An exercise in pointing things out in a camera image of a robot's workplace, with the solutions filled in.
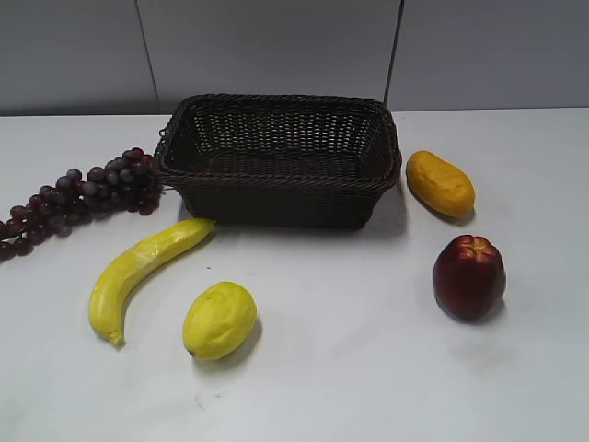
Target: wicker basket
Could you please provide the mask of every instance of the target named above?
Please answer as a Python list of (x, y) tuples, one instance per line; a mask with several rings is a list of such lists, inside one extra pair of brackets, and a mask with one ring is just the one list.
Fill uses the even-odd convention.
[(160, 134), (157, 177), (222, 223), (361, 228), (400, 173), (390, 112), (371, 99), (195, 96)]

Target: lemon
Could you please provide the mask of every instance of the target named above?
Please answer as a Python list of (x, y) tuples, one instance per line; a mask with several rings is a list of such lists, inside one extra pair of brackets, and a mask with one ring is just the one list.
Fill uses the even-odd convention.
[(184, 346), (194, 357), (219, 359), (246, 340), (257, 316), (248, 290), (235, 283), (215, 284), (192, 304), (184, 320)]

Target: red apple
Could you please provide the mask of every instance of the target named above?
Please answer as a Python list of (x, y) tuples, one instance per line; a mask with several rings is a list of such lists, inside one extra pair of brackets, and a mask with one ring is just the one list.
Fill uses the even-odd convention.
[(438, 303), (451, 316), (467, 322), (479, 320), (503, 297), (501, 253), (483, 237), (454, 238), (435, 261), (433, 289)]

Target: bunch of grapes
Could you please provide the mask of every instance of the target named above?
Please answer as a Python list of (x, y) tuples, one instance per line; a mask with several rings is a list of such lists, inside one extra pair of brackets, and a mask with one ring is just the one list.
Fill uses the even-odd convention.
[(0, 221), (0, 262), (28, 255), (51, 235), (68, 237), (72, 227), (114, 212), (150, 215), (162, 192), (150, 171), (153, 163), (151, 155), (134, 147), (104, 168), (92, 168), (86, 181), (78, 169), (69, 169), (55, 187), (42, 186), (25, 206), (10, 209), (9, 220)]

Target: banana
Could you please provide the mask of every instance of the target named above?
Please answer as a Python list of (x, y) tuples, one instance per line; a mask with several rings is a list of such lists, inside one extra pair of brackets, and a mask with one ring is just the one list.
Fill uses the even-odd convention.
[(196, 246), (214, 228), (202, 218), (178, 222), (145, 238), (115, 259), (98, 279), (90, 298), (90, 324), (114, 346), (124, 344), (125, 301), (139, 282), (162, 264)]

